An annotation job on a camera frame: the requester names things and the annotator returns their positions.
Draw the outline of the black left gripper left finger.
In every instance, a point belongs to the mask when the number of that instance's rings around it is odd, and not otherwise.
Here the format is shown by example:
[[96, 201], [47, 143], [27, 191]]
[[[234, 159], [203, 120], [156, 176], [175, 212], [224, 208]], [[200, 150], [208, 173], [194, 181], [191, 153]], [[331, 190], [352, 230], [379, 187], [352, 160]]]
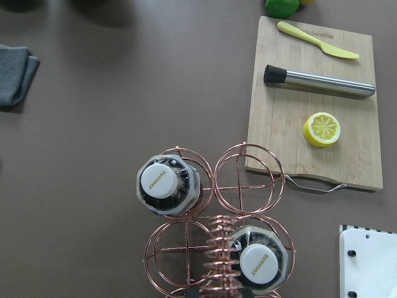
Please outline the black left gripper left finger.
[[185, 292], [185, 298], [199, 298], [200, 290], [199, 288], [188, 288]]

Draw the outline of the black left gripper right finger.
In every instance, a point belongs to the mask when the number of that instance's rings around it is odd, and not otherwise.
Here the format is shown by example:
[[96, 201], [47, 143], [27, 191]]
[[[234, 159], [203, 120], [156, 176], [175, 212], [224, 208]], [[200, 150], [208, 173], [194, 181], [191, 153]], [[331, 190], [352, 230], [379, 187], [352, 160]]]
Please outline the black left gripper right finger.
[[242, 298], [254, 298], [254, 294], [250, 289], [240, 288], [239, 292], [241, 293]]

